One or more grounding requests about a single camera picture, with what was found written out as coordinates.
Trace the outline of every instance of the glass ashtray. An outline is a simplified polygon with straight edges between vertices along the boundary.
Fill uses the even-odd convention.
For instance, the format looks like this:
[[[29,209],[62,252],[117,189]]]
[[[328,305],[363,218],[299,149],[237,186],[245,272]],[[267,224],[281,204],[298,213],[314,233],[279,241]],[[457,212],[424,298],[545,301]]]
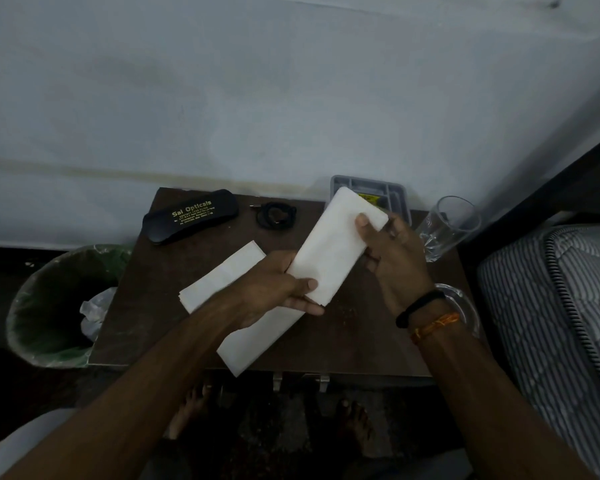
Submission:
[[[443,283],[436,283],[436,288],[442,291],[447,300],[460,314],[460,320],[464,322],[469,331],[476,339],[480,338],[480,317],[469,297],[462,290]]]

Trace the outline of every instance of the green trash bag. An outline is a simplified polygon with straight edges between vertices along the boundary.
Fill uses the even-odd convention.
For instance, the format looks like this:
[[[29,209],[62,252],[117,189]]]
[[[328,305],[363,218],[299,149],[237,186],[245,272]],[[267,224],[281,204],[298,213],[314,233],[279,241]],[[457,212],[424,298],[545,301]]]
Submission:
[[[118,286],[131,248],[85,246],[33,273],[13,299],[7,341],[14,353],[38,367],[86,367],[93,343],[80,330],[80,306]]]

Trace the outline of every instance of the person's right hand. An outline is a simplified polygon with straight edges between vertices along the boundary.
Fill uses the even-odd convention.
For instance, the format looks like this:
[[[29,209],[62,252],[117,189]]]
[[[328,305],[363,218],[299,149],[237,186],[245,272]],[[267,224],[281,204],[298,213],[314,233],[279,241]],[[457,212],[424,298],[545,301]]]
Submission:
[[[367,244],[367,268],[376,275],[384,302],[394,316],[435,286],[417,234],[397,215],[391,215],[389,230],[376,231],[364,214],[356,217],[356,228]]]

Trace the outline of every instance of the brown tabletop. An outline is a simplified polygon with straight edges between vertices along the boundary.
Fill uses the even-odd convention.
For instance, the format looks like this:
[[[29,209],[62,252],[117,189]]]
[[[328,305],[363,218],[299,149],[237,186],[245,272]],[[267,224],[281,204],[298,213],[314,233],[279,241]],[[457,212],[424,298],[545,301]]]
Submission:
[[[203,192],[160,188],[151,210]],[[249,205],[272,201],[236,195],[240,215],[165,246],[140,235],[107,319],[89,358],[92,365],[127,366],[187,316],[178,293],[249,241],[268,253],[300,249],[324,202],[283,200],[298,209],[293,229],[266,230]],[[413,211],[414,224],[426,212]],[[470,292],[455,250],[430,264],[436,282]],[[224,368],[214,355],[211,368]],[[430,376],[406,330],[395,326],[375,277],[358,263],[321,317],[305,315],[250,367],[258,371],[323,372],[382,376]]]

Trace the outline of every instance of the mattress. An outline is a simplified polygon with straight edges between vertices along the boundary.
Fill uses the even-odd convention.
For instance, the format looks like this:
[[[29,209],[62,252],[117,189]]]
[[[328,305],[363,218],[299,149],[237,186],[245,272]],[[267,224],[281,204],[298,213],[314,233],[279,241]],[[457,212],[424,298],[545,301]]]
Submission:
[[[600,226],[528,235],[478,282],[522,395],[600,477]]]

